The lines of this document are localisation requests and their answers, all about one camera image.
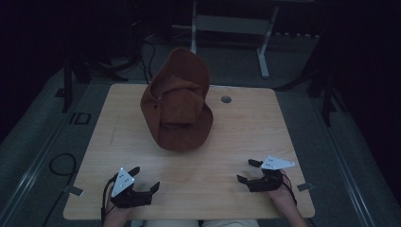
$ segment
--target brown hat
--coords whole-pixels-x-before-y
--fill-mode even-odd
[[[171,51],[141,99],[141,109],[156,143],[168,150],[190,150],[206,140],[213,114],[205,103],[209,70],[184,48]]]

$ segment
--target person's left hand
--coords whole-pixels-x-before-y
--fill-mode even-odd
[[[111,196],[109,195],[109,199],[107,200],[106,205],[106,217],[104,219],[103,227],[122,227],[130,218],[133,207],[118,208],[111,202],[110,198]]]

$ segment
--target wooden table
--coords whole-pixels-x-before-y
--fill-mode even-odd
[[[67,219],[100,219],[106,182],[124,167],[141,167],[134,189],[149,190],[160,182],[152,205],[134,209],[132,219],[278,218],[265,193],[251,193],[236,174],[256,179],[259,168],[248,159],[263,161],[268,155],[290,160],[286,169],[301,214],[315,210],[308,191],[295,185],[305,182],[273,90],[211,87],[206,103],[214,123],[206,142],[187,152],[159,148],[140,109],[147,85],[115,84],[106,98],[74,186],[84,190],[70,196],[64,209]],[[223,103],[229,96],[231,103]]]

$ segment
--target person's hand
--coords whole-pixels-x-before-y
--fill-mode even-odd
[[[280,169],[280,171],[283,175],[286,175],[284,170]],[[289,186],[289,180],[286,176],[283,176],[283,182]],[[267,193],[277,210],[288,220],[291,227],[307,226],[288,188],[282,184],[277,190],[268,191]]]
[[[130,218],[133,207],[118,208],[109,199],[106,205],[106,217],[104,219],[103,227],[122,227]]]

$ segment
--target table hole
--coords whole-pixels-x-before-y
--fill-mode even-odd
[[[230,103],[232,100],[230,96],[222,96],[221,101],[224,103]]]

